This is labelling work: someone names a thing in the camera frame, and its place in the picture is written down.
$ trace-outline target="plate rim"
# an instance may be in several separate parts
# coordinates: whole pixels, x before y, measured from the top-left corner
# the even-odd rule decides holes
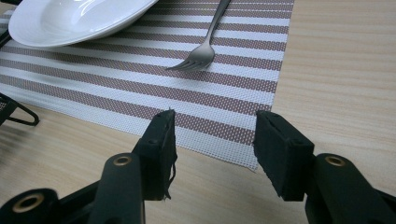
[[[17,41],[25,46],[30,46],[30,47],[53,48],[53,47],[72,45],[72,44],[76,44],[76,43],[86,41],[89,39],[104,37],[104,36],[106,36],[106,33],[109,33],[111,35],[112,34],[111,30],[114,30],[117,27],[125,25],[125,23],[127,23],[128,21],[132,21],[133,19],[138,19],[143,13],[145,13],[147,10],[149,10],[149,8],[152,7],[159,0],[147,0],[148,2],[144,6],[142,6],[138,10],[134,11],[134,13],[132,13],[131,15],[129,15],[125,18],[122,18],[120,21],[114,22],[111,25],[108,25],[107,27],[100,29],[97,32],[87,33],[85,35],[70,38],[69,40],[62,40],[59,42],[46,44],[46,43],[32,42],[32,41],[27,40],[26,38],[21,38],[21,36],[18,35],[18,32],[17,32],[17,30],[18,30],[18,22],[17,21],[23,20],[23,18],[21,18],[21,19],[18,18],[20,16],[20,14],[21,14],[21,16],[23,14],[23,13],[21,13],[21,10],[23,12],[23,11],[25,11],[25,7],[29,7],[31,4],[35,4],[36,6],[39,6],[39,9],[41,9],[41,10],[40,10],[40,12],[34,12],[34,15],[39,16],[45,12],[44,8],[51,1],[52,0],[23,0],[23,1],[21,1],[21,3],[15,8],[14,12],[12,13],[11,18],[8,23],[8,30],[9,30],[9,34],[11,35],[11,37],[15,41]]]

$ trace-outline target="stripe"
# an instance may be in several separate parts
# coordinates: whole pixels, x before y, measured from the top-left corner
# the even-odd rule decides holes
[[[71,48],[78,49],[95,49],[103,51],[111,51],[118,53],[129,53],[135,55],[146,55],[155,56],[160,58],[174,58],[174,59],[185,59],[189,56],[190,52],[186,50],[170,50],[170,49],[150,49],[150,48],[139,48],[134,46],[123,46],[123,45],[109,45],[94,42],[83,42],[77,43],[70,46]],[[249,58],[235,55],[224,55],[216,54],[213,63],[225,63],[233,64],[244,67],[261,68],[267,70],[280,71],[282,61]]]
[[[157,45],[165,45],[163,42],[158,42],[158,43],[153,43],[153,47]],[[7,43],[8,47],[13,47],[13,48],[22,48],[22,49],[29,49],[29,50],[36,50],[36,48],[32,47],[26,47],[23,46],[19,43],[17,43],[14,40],[10,40]],[[192,50],[195,46],[190,45],[189,50]],[[133,54],[125,54],[125,53],[116,53],[112,52],[109,53],[107,51],[101,51],[101,50],[94,50],[94,49],[84,49],[84,50],[78,50],[76,48],[71,48],[71,47],[63,47],[63,48],[48,48],[48,49],[42,49],[44,51],[44,54],[50,54],[50,53],[63,53],[63,54],[68,54],[68,55],[77,55],[80,57],[88,57],[88,58],[99,58],[99,60],[107,60],[110,61],[110,63],[113,62],[124,62],[124,63],[130,63],[130,64],[142,64],[143,66],[145,65],[152,65],[152,66],[159,66],[160,73],[159,74],[152,74],[156,76],[163,76],[163,77],[169,77],[172,76],[173,73],[168,73],[161,71],[165,67],[168,67],[169,65],[173,64],[178,64],[181,63],[183,60],[182,59],[170,59],[170,58],[160,58],[160,57],[152,57],[152,56],[137,56]],[[9,54],[7,58],[9,60],[13,60],[12,54]],[[89,64],[87,63],[75,63],[75,66],[78,67],[85,67]],[[108,68],[108,69],[116,69],[119,71],[126,71],[124,68],[117,68],[117,66],[114,64],[114,68]],[[96,67],[103,67],[100,64],[95,65],[92,64],[92,68]],[[185,73],[185,72],[178,72],[179,75],[181,75],[181,78],[183,79],[191,79],[191,76],[189,75],[190,73]],[[245,77],[245,78],[253,78],[253,79],[258,79],[258,80],[272,80],[272,81],[277,81],[278,76],[279,76],[279,71],[272,71],[272,70],[265,70],[265,69],[260,69],[260,68],[249,68],[248,72],[246,67],[241,67],[237,65],[230,65],[230,64],[222,64],[222,63],[212,63],[210,66],[206,68],[205,71],[200,71],[198,73],[199,77],[198,80],[202,80],[202,76],[217,76],[217,74],[220,75],[228,75],[228,76],[236,76],[236,77]]]
[[[188,28],[188,29],[205,29],[210,26],[210,22],[190,22],[190,21],[137,21],[136,26],[149,27],[171,27],[171,28]],[[258,24],[240,24],[240,23],[219,23],[216,30],[287,34],[288,26],[258,25]]]
[[[9,19],[1,19],[0,18],[0,23],[8,24],[9,23]]]
[[[119,32],[114,34],[112,37],[165,41],[165,42],[175,42],[175,43],[191,43],[191,44],[200,44],[203,43],[205,40],[203,36],[156,35],[156,34],[143,34],[143,33],[134,33],[134,32]],[[212,45],[238,47],[245,49],[268,49],[268,50],[276,50],[276,51],[285,51],[286,49],[286,42],[260,41],[260,40],[248,40],[248,39],[241,40],[236,38],[213,37],[211,43]]]
[[[139,47],[139,48],[171,49],[171,50],[186,50],[186,51],[192,51],[193,49],[195,49],[198,46],[196,44],[189,44],[189,43],[167,43],[167,42],[163,42],[163,41],[151,41],[151,40],[140,40],[140,39],[135,39],[134,41],[131,41],[130,39],[114,38],[114,37],[108,37],[106,39],[95,39],[90,42],[110,44],[110,45],[133,46],[133,47]],[[248,58],[260,58],[260,59],[282,61],[284,58],[284,54],[285,54],[285,52],[283,52],[283,51],[275,51],[275,50],[244,49],[244,48],[218,46],[218,45],[211,45],[211,46],[217,54],[236,55],[236,56],[242,56],[242,57],[248,57]],[[138,62],[134,61],[134,59],[136,59],[136,57],[133,57],[130,62],[138,63]],[[160,60],[155,60],[155,61],[152,60],[149,62],[149,64],[168,66],[169,64],[175,63],[175,61],[179,61],[179,60],[162,58]]]
[[[184,28],[147,28],[145,26],[132,26],[124,31],[128,32],[138,32],[138,33],[149,33],[156,35],[192,35],[192,36],[206,36],[207,30],[203,29],[184,29]],[[288,39],[287,35],[283,34],[264,34],[255,32],[238,32],[238,31],[225,31],[218,30],[214,33],[216,37],[223,38],[236,38],[240,40],[251,39],[251,40],[261,40],[261,41],[282,41],[286,42]]]
[[[190,4],[190,3],[168,3],[162,4],[159,2],[155,4],[152,8],[155,9],[166,9],[166,8],[183,8],[183,9],[213,9],[216,10],[218,8],[217,4],[208,4],[208,3],[200,3],[200,4]],[[227,10],[263,10],[263,11],[292,11],[293,5],[286,4],[230,4],[227,6]]]
[[[254,112],[260,108],[269,108],[269,105],[238,100],[231,97],[218,96],[215,94],[208,94],[198,91],[181,90],[110,77],[101,77],[94,74],[84,74],[31,63],[20,63],[0,59],[0,65],[50,77],[60,77],[69,80],[91,83],[97,86],[108,87],[116,90],[130,91],[198,105],[212,106],[215,108],[247,115],[254,115]]]
[[[15,9],[17,9],[18,6],[11,6],[9,10],[7,10],[5,13],[6,14],[12,14]]]
[[[275,92],[276,82],[272,80],[263,80],[252,77],[237,77],[232,75],[225,75],[211,72],[189,72],[188,76],[178,71],[165,71],[163,66],[148,65],[142,63],[128,63],[123,61],[116,61],[110,59],[100,59],[86,56],[78,56],[66,53],[48,52],[39,49],[22,49],[9,46],[3,46],[3,52],[15,53],[21,55],[28,55],[40,58],[54,59],[67,63],[89,64],[94,66],[107,67],[123,71],[132,71],[137,73],[152,74],[163,77],[177,77],[182,79],[217,83],[226,86],[244,88],[255,91]]]
[[[212,22],[213,16],[181,16],[181,15],[143,15],[140,21],[192,21],[192,22]],[[289,26],[289,19],[272,19],[272,18],[241,18],[222,17],[220,23],[239,23],[239,24],[256,24],[256,25],[278,25]]]
[[[11,15],[8,15],[8,14],[2,14],[2,15],[0,15],[0,19],[11,19]]]
[[[149,15],[183,15],[183,16],[213,16],[215,10],[195,10],[195,9],[149,9],[146,14]],[[223,17],[244,17],[244,18],[274,18],[274,19],[290,19],[291,12],[284,11],[241,11],[226,10]]]
[[[158,108],[144,105],[134,105],[118,100],[99,97],[79,91],[70,91],[64,88],[54,87],[51,85],[28,81],[16,77],[0,75],[0,82],[24,90],[35,91],[53,97],[102,108],[128,116],[138,117],[141,119],[151,119],[154,115],[161,112],[161,109]],[[176,116],[176,126],[194,130],[200,133],[210,134],[218,138],[244,145],[250,145],[254,136],[254,131],[252,130],[180,113],[177,113]]]

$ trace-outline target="black mesh object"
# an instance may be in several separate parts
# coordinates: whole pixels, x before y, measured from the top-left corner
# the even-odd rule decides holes
[[[22,119],[12,118],[11,114],[17,108],[20,108],[21,110],[25,111],[26,113],[31,115],[35,120],[26,121]],[[36,126],[37,123],[39,122],[39,118],[37,114],[35,114],[33,111],[31,111],[24,105],[21,105],[20,103],[14,101],[13,99],[9,98],[8,96],[0,92],[0,125],[2,125],[6,119],[31,126]]]

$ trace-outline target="fork handle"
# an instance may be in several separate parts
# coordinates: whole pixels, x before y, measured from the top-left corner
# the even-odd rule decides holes
[[[213,17],[213,20],[210,23],[209,30],[207,31],[204,43],[210,44],[210,39],[212,38],[213,31],[215,30],[216,26],[218,25],[219,20],[229,3],[230,3],[230,0],[220,0],[218,8],[216,9],[215,16]]]

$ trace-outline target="black clamp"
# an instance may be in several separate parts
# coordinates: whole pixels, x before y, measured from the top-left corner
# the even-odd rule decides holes
[[[0,222],[145,223],[144,201],[170,198],[176,160],[175,111],[167,110],[154,116],[132,153],[107,160],[99,181],[61,200],[53,189],[26,191],[3,205]]]
[[[314,144],[278,114],[258,111],[254,152],[284,201],[302,201],[311,224],[393,224],[396,198],[374,189],[338,155],[313,155]]]

